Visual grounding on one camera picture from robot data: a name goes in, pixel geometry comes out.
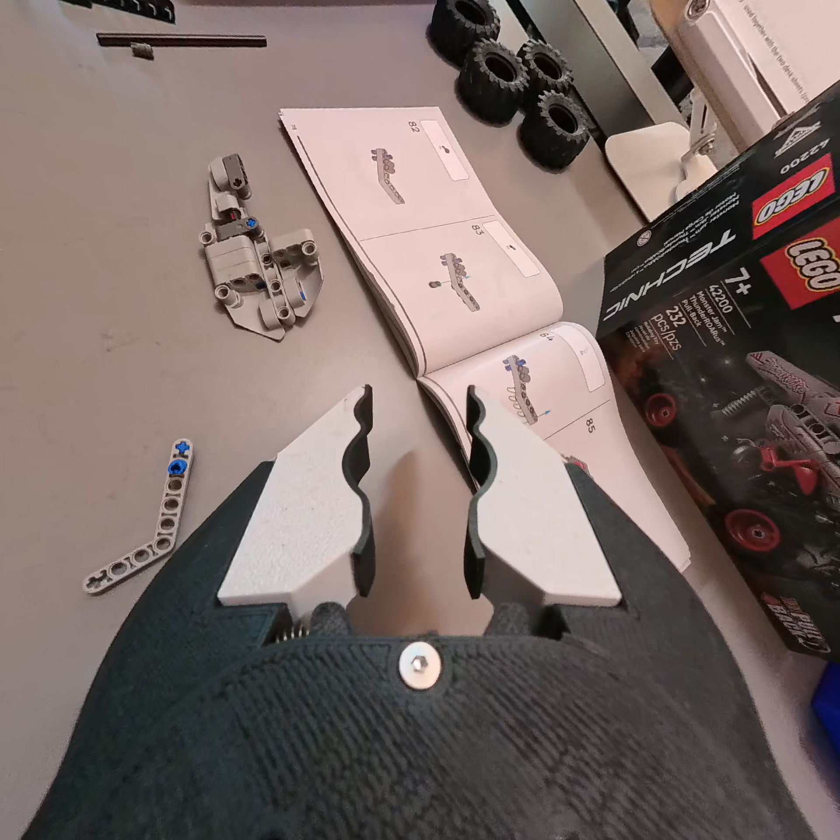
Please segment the grey angled beam blue pin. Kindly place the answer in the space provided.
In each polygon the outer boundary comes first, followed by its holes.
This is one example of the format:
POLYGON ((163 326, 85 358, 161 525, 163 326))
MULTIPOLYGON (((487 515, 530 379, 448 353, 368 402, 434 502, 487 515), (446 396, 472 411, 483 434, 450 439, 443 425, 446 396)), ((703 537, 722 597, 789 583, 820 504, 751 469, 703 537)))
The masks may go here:
POLYGON ((153 538, 88 574, 81 585, 86 595, 101 595, 167 559, 175 551, 194 459, 193 442, 186 437, 177 438, 172 444, 165 469, 163 495, 153 538))

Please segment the black toy beam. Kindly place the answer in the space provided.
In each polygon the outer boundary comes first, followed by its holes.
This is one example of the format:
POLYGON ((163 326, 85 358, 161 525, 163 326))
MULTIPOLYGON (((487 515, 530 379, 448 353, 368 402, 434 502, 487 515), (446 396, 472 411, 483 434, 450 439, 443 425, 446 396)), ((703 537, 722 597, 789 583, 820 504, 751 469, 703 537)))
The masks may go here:
POLYGON ((79 7, 93 8, 94 6, 108 7, 127 14, 159 20, 174 25, 175 6, 172 1, 65 1, 79 7))

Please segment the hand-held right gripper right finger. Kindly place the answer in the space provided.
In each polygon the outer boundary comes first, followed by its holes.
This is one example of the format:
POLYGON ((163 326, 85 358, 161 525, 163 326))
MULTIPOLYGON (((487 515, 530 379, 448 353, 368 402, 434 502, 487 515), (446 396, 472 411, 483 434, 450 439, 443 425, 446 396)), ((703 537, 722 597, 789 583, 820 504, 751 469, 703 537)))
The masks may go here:
POLYGON ((476 385, 466 393, 475 485, 464 577, 473 600, 615 607, 622 594, 563 458, 476 385))

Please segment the grey brick assembly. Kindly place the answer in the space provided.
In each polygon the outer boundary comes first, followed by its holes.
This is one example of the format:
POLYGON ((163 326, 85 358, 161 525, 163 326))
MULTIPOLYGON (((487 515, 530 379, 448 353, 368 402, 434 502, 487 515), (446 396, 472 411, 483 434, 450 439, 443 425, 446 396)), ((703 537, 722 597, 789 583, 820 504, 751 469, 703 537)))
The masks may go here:
POLYGON ((312 231, 266 235, 247 208, 251 189, 239 154, 211 161, 207 189, 211 217, 200 241, 214 296, 234 325, 280 342, 306 320, 322 289, 312 231))

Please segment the blue plastic bin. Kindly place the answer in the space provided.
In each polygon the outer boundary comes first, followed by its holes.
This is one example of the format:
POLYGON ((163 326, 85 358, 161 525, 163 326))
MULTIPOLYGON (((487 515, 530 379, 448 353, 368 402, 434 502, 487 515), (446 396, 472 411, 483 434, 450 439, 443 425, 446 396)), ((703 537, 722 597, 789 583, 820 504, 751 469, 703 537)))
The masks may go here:
POLYGON ((812 708, 826 732, 828 740, 839 754, 839 664, 826 665, 812 698, 812 708))

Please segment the black toy car box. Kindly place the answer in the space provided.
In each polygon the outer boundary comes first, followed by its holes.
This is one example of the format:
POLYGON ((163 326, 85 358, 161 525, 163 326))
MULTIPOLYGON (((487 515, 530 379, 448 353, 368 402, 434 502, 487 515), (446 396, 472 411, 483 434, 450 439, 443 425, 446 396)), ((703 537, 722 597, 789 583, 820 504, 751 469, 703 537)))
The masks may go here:
POLYGON ((604 258, 596 338, 785 645, 839 652, 839 84, 604 258))

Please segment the white instruction booklet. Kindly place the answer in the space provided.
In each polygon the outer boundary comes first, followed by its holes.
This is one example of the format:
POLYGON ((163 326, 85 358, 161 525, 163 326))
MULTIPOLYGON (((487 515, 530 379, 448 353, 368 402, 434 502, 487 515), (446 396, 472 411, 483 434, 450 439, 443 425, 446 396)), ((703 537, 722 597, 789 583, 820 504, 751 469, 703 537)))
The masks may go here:
POLYGON ((690 550, 627 438, 592 333, 493 206, 438 108, 284 108, 310 182, 465 460, 476 385, 581 467, 681 572, 690 550))

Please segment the white sign stand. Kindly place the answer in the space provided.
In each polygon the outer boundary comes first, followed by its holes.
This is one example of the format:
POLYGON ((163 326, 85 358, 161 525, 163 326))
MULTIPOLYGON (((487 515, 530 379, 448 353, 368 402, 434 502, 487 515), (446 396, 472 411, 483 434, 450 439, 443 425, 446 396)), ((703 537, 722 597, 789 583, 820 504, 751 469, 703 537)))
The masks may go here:
POLYGON ((717 117, 671 47, 657 58, 653 72, 675 105, 690 100, 689 127, 663 122, 605 142, 608 163, 648 223, 718 171, 711 159, 717 117))

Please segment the black toy axle rod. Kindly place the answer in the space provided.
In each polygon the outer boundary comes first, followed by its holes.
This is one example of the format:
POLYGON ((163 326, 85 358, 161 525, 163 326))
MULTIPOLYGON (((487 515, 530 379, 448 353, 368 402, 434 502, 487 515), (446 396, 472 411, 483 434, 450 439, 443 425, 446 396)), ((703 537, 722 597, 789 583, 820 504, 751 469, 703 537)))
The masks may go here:
POLYGON ((267 47, 263 35, 208 35, 208 34, 163 34, 163 33, 96 33, 101 47, 131 47, 146 44, 150 47, 183 48, 255 48, 267 47))

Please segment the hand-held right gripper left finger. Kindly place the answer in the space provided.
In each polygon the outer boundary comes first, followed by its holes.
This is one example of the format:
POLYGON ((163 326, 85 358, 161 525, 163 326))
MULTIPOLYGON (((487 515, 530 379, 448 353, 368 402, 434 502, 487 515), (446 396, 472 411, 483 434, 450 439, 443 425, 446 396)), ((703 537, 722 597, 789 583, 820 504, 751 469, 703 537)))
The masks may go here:
POLYGON ((283 603, 293 621, 366 597, 375 579, 373 390, 357 386, 275 458, 217 592, 223 606, 283 603))

